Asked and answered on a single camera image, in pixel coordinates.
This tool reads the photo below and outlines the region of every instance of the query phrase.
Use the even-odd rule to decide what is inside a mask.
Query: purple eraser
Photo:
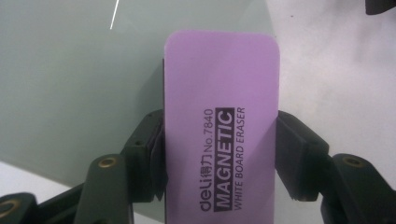
[[[274,223],[279,51],[261,34],[165,46],[167,224]]]

